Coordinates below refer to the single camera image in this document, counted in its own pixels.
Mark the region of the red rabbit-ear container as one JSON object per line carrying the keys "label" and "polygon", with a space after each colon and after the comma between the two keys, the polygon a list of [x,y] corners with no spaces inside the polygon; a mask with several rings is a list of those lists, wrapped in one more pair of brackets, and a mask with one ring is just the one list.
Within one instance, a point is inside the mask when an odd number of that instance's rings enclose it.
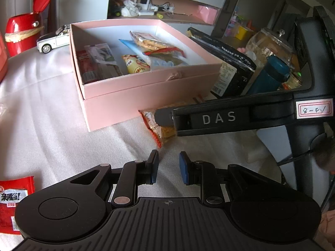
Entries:
{"label": "red rabbit-ear container", "polygon": [[37,40],[44,29],[41,13],[50,0],[33,0],[33,12],[9,18],[6,26],[5,42],[10,57],[37,46]]}

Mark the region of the white tablecloth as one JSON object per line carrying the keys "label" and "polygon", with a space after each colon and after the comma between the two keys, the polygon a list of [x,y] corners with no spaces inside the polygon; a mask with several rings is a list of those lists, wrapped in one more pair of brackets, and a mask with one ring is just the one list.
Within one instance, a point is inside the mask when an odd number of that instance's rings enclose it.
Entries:
{"label": "white tablecloth", "polygon": [[[156,148],[139,117],[89,132],[78,98],[69,47],[49,54],[30,49],[8,61],[1,82],[1,179],[31,176],[36,190],[98,164],[120,168],[146,160]],[[281,171],[254,132],[174,137],[159,150],[157,182],[139,187],[143,197],[193,197],[199,187],[180,176],[179,153],[226,168],[237,163],[275,181]]]}

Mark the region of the white toy car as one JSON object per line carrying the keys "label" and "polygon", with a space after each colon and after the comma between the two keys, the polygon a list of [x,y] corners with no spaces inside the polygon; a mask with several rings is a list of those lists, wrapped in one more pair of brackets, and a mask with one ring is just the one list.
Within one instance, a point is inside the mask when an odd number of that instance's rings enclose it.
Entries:
{"label": "white toy car", "polygon": [[51,50],[69,45],[70,43],[70,25],[65,24],[55,32],[51,32],[39,37],[36,41],[37,50],[40,53],[47,54]]}

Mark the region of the large rice cracker packet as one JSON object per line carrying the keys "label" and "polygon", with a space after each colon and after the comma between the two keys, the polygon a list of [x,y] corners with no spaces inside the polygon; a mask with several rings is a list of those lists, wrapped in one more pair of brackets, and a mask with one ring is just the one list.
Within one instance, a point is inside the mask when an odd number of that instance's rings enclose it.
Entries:
{"label": "large rice cracker packet", "polygon": [[183,50],[169,44],[168,42],[162,41],[161,39],[143,32],[129,32],[132,40],[137,46],[140,46],[144,50],[144,54],[149,56],[151,54],[172,54],[180,55],[186,58]]}

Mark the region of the red snack sachet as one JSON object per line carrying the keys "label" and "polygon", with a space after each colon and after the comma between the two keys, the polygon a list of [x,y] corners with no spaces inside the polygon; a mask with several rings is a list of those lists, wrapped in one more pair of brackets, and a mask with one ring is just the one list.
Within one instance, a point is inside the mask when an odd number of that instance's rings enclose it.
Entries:
{"label": "red snack sachet", "polygon": [[1,233],[20,234],[15,221],[15,209],[19,202],[35,192],[33,176],[0,182]]}

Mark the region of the pink cardboard box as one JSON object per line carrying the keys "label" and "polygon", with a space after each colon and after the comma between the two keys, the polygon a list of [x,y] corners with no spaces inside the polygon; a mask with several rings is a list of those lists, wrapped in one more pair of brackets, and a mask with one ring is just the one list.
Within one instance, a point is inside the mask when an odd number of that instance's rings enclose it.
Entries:
{"label": "pink cardboard box", "polygon": [[[158,68],[130,74],[122,55],[131,51],[121,43],[133,31],[146,32],[182,49],[186,66]],[[119,77],[84,84],[78,54],[87,45],[106,43],[122,72]],[[76,71],[79,100],[90,132],[138,117],[141,110],[207,96],[218,79],[222,61],[186,35],[158,19],[107,19],[73,23],[70,53]]]}

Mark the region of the black snack bag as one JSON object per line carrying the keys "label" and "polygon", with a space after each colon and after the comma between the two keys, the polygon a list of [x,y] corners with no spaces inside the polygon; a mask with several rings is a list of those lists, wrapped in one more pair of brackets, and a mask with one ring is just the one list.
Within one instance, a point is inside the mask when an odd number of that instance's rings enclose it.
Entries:
{"label": "black snack bag", "polygon": [[188,28],[187,36],[222,60],[219,79],[211,93],[218,99],[240,96],[256,70],[251,58],[193,27]]}

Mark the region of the pink toy carrier basket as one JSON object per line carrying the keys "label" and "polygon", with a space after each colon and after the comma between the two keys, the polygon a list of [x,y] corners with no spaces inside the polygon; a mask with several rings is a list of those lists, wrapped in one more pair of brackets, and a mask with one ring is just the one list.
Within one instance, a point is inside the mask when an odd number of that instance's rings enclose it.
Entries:
{"label": "pink toy carrier basket", "polygon": [[5,42],[2,35],[0,35],[0,82],[3,81],[8,71],[8,54]]}

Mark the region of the yellow snack packet in box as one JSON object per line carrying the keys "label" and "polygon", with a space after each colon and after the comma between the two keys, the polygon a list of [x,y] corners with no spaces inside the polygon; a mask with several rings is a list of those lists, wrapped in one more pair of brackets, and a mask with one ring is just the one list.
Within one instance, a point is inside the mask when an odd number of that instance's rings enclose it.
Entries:
{"label": "yellow snack packet in box", "polygon": [[121,56],[130,74],[145,73],[150,71],[150,66],[139,56],[126,54]]}

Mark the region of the small orange cracker packet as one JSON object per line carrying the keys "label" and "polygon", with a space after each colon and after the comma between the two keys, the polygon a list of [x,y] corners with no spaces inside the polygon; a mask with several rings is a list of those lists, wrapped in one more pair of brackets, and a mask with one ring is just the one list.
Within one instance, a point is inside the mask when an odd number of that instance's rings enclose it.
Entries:
{"label": "small orange cracker packet", "polygon": [[157,111],[158,109],[139,110],[139,114],[160,149],[164,143],[176,136],[176,131],[172,126],[160,126],[156,122],[155,113]]}

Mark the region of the glass jar with lid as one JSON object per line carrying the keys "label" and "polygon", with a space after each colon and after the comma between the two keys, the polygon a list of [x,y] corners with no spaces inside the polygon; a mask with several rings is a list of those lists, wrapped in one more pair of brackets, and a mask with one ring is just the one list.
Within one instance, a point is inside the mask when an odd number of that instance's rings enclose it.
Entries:
{"label": "glass jar with lid", "polygon": [[283,38],[284,34],[285,31],[282,29],[277,34],[268,28],[262,28],[248,41],[245,54],[254,61],[257,67],[263,67],[269,56],[277,56],[290,66],[293,48]]}

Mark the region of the teal thermos bottle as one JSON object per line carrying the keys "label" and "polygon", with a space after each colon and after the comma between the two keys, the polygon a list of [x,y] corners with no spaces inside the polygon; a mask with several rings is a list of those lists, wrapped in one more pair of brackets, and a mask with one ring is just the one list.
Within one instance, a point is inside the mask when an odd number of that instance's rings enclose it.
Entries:
{"label": "teal thermos bottle", "polygon": [[255,95],[277,91],[289,76],[290,67],[277,56],[271,55],[246,94]]}

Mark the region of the blue snack packet in box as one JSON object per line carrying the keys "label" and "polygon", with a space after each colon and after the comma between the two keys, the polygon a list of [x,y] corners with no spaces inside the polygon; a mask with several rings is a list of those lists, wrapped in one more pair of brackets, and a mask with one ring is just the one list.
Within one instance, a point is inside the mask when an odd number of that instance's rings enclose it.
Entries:
{"label": "blue snack packet in box", "polygon": [[138,46],[134,41],[132,40],[122,40],[119,39],[121,43],[123,43],[126,47],[128,47],[134,55],[140,57],[143,61],[145,61],[148,65],[151,64],[151,59],[149,56],[145,54],[147,51],[144,47]]}

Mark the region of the clear blue-label snack packet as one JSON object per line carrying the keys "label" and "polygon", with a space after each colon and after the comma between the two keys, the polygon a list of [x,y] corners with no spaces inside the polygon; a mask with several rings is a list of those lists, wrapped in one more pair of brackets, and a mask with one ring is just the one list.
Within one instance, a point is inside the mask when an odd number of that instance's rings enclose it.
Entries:
{"label": "clear blue-label snack packet", "polygon": [[86,45],[85,51],[97,69],[99,80],[123,75],[107,43]]}

